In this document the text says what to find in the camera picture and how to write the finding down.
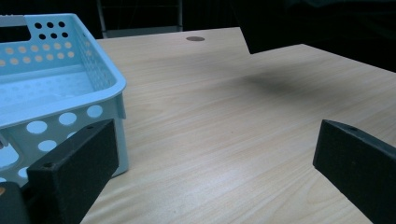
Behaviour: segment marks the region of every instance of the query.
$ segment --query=table surface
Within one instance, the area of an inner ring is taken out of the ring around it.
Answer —
[[[128,81],[131,164],[82,223],[370,223],[312,160],[323,119],[396,145],[394,73],[305,45],[250,55],[239,28],[99,43]]]

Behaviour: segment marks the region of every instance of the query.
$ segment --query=wooden table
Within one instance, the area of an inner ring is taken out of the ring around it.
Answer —
[[[238,28],[99,42],[128,80],[131,165],[83,223],[370,223],[312,160],[323,119],[396,145],[396,74],[304,45],[250,55]]]

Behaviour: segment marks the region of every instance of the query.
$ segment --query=wood grain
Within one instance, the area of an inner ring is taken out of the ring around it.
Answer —
[[[312,160],[322,119],[395,145],[394,73],[304,45],[250,55],[238,28],[100,44],[128,80],[131,166],[83,223],[370,223]]]

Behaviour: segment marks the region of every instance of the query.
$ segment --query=plastic basket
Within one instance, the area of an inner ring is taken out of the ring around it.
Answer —
[[[103,119],[116,124],[114,175],[125,172],[124,77],[76,15],[22,18],[31,39],[0,43],[0,181],[23,185],[29,165]]]

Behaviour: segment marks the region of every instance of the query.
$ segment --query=light blue basket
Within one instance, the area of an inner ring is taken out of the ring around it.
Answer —
[[[114,175],[127,171],[124,77],[76,15],[20,19],[31,39],[0,43],[0,181],[23,185],[29,165],[103,119],[116,123],[120,167]]]

